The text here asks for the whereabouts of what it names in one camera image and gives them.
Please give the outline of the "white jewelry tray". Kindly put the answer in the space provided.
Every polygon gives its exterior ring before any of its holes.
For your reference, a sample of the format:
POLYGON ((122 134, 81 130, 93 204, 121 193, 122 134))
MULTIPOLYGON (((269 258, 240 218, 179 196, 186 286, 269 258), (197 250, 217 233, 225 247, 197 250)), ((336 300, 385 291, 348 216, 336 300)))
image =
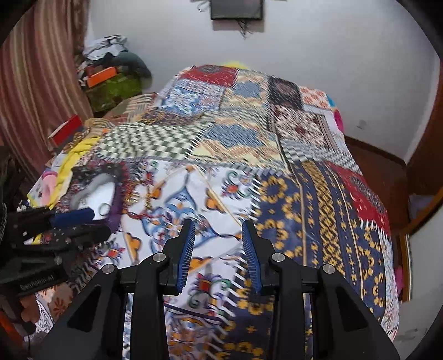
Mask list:
POLYGON ((70 209, 91 209, 93 220, 103 220, 110 214, 116 195, 116 178, 107 173, 95 176, 87 186, 71 198, 70 209))

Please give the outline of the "yellow cartoon blanket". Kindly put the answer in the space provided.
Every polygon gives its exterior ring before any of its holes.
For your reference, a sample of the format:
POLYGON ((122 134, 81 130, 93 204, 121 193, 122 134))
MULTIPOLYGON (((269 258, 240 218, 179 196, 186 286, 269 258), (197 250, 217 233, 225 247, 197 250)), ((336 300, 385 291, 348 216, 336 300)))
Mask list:
POLYGON ((53 209, 59 199, 66 193, 73 175, 72 169, 76 166, 80 158, 89 153, 99 139, 100 137, 91 137, 80 141, 64 158, 58 172, 56 186, 47 204, 50 209, 53 209))

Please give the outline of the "red book box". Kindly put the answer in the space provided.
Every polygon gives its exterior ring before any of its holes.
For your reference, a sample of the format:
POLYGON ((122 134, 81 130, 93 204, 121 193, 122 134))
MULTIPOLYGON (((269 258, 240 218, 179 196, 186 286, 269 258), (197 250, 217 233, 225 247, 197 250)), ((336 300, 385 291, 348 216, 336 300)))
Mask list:
POLYGON ((48 140, 55 148, 59 148, 69 143, 76 133, 83 131, 83 121, 79 115, 74 115, 66 122, 63 122, 49 136, 48 140))

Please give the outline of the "striped brown curtain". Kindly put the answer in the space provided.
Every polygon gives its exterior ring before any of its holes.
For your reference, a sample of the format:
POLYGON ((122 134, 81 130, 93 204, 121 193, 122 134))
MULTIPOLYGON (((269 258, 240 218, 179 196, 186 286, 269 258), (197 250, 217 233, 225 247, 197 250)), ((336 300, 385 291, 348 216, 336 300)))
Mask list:
POLYGON ((52 157, 49 135, 92 117, 77 77, 89 1, 36 1, 1 45, 1 139, 31 179, 52 157))

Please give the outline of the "green patterned storage bag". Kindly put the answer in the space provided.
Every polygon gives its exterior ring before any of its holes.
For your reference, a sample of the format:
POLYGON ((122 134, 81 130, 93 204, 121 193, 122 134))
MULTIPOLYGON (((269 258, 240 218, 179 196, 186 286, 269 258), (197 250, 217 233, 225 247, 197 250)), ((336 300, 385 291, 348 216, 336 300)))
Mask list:
POLYGON ((93 112, 113 109, 123 100, 142 93, 142 83, 138 76, 119 73, 116 76, 86 90, 93 112))

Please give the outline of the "orange box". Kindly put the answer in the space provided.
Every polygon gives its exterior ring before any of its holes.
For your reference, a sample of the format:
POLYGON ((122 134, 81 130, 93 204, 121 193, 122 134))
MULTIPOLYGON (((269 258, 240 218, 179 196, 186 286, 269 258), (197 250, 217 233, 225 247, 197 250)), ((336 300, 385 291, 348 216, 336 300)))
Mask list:
POLYGON ((89 88, 92 88, 94 86, 97 86, 100 83, 103 83, 103 82, 113 78, 116 75, 117 75, 116 67, 109 67, 109 68, 106 68, 102 71, 99 71, 98 73, 88 76, 86 83, 89 88))

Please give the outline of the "wooden door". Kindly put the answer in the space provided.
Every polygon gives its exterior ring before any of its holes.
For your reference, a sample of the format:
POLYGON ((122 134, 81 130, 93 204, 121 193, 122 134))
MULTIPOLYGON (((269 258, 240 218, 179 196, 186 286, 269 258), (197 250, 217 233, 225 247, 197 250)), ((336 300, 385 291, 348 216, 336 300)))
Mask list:
POLYGON ((415 223, 429 217, 429 207, 442 198, 442 77, 436 90, 429 121, 405 166, 408 217, 415 223))

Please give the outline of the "patchwork bed quilt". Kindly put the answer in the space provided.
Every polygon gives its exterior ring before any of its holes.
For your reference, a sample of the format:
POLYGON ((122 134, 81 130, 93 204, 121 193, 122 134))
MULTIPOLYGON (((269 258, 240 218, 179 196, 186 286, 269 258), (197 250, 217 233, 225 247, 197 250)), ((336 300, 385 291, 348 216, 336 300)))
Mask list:
POLYGON ((116 178, 110 238, 74 278, 37 294, 34 341, 103 266, 136 266, 195 225, 186 286, 164 298, 172 359, 264 359, 274 299, 254 292, 242 224, 302 266, 334 266, 388 337, 399 326, 387 212, 345 145, 330 98, 243 68, 178 73, 134 122, 104 130, 53 209, 101 173, 116 178))

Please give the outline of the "pile of grey clothes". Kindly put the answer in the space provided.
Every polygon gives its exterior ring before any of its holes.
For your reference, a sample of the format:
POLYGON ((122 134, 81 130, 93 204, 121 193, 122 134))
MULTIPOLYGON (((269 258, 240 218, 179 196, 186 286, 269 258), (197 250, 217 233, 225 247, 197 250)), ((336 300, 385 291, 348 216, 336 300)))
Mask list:
POLYGON ((127 51, 127 40, 127 37, 124 35, 101 37, 84 47, 83 56, 90 61, 98 61, 108 53, 112 56, 117 56, 119 53, 127 51))

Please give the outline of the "wall mounted black monitor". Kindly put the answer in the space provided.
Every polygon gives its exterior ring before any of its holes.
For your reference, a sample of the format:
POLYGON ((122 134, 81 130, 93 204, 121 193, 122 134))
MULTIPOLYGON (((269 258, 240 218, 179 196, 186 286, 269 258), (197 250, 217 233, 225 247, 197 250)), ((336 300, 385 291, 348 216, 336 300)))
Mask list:
POLYGON ((211 0, 210 16, 212 20, 262 20, 263 0, 211 0))

